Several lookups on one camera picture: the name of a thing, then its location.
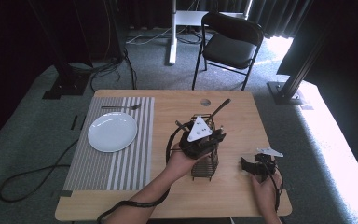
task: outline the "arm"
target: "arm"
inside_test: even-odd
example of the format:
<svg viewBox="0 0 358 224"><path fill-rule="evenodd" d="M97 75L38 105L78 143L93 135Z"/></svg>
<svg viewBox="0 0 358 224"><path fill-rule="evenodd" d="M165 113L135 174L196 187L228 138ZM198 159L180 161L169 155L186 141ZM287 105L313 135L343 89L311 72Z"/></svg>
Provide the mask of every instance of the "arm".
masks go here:
<svg viewBox="0 0 358 224"><path fill-rule="evenodd" d="M281 176L278 174L272 175L275 183L279 187L282 183ZM275 211L275 197L276 189L272 183L271 178L267 178L264 182L259 183L254 175L250 175L253 191L255 194L255 201L257 208L267 224L282 224Z"/></svg>
<svg viewBox="0 0 358 224"><path fill-rule="evenodd" d="M178 150L173 151L165 169L153 179L147 186L130 198L130 201L139 203L152 203L159 199L165 191L179 178L186 175L196 160L192 160ZM105 221L106 224L145 224L150 218L155 207L139 208L130 206L121 206L114 211Z"/></svg>

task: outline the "person's right hand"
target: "person's right hand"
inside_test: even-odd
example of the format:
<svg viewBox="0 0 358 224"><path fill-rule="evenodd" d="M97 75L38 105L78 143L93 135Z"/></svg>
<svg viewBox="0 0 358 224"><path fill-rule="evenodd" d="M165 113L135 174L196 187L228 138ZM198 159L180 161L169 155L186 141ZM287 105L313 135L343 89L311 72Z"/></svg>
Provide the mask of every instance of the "person's right hand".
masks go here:
<svg viewBox="0 0 358 224"><path fill-rule="evenodd" d="M252 181L253 192L255 195L255 201L257 203L257 208L261 215L265 216L267 214L276 214L275 211L275 200L276 200L276 189L270 177L268 177L264 182L260 183L257 180L259 176L250 175ZM277 173L272 175L274 178L277 188L281 186L282 179L281 176Z"/></svg>
<svg viewBox="0 0 358 224"><path fill-rule="evenodd" d="M179 143L176 143L172 149L174 149L174 151L171 153L171 157L168 160L167 166L163 172L164 174L168 173L168 177L172 178L174 181L188 174L197 161L211 155L211 153L208 153L197 160L193 160L187 157L180 149Z"/></svg>

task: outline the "sunlight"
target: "sunlight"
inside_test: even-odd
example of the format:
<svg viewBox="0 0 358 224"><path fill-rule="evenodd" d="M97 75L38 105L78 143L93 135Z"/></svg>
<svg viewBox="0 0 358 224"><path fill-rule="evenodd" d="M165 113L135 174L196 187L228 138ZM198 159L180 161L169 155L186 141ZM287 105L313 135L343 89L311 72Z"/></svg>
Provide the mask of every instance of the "sunlight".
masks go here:
<svg viewBox="0 0 358 224"><path fill-rule="evenodd" d="M286 55L287 50L289 50L292 45L293 38L283 38L283 37L272 37L266 39L267 48L270 52L275 54L276 60L283 59Z"/></svg>
<svg viewBox="0 0 358 224"><path fill-rule="evenodd" d="M316 86L312 85L316 90L310 91L307 91L310 85L305 86L301 86L301 91L307 93L307 100L310 100L314 109L299 110L299 113L311 132L312 140L318 146L316 153L324 159L320 164L327 168L326 174L334 181L346 212L349 216L358 218L358 162Z"/></svg>
<svg viewBox="0 0 358 224"><path fill-rule="evenodd" d="M255 65L261 65L261 64L265 64L265 63L275 63L275 62L279 62L281 60L282 60L282 58L276 57L276 58L267 59L267 60L264 60L261 62L255 61Z"/></svg>

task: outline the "fork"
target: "fork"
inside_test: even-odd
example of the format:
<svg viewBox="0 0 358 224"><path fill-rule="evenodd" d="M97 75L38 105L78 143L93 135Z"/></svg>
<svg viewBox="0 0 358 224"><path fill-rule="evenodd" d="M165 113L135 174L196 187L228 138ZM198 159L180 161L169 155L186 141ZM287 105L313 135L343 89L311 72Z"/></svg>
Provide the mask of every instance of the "fork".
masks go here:
<svg viewBox="0 0 358 224"><path fill-rule="evenodd" d="M124 106L124 105L103 105L101 106L101 109L116 109L116 108L125 108L130 110L136 110L139 107L141 107L142 104L138 105L130 105L130 106Z"/></svg>

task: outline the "white triangle marker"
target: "white triangle marker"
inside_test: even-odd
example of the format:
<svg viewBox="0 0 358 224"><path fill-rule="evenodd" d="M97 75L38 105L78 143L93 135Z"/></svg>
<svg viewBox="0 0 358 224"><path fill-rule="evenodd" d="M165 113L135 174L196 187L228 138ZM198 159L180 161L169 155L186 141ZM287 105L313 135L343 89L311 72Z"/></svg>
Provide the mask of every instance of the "white triangle marker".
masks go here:
<svg viewBox="0 0 358 224"><path fill-rule="evenodd" d="M260 153L266 154L266 155L270 155L270 156L283 157L283 154L281 152L275 151L271 147L258 148L257 151L260 152Z"/></svg>
<svg viewBox="0 0 358 224"><path fill-rule="evenodd" d="M212 130L205 123L205 120L203 120L203 118L200 115L198 115L196 121L194 121L193 128L191 129L190 134L188 135L187 141L194 142L211 134L212 134Z"/></svg>

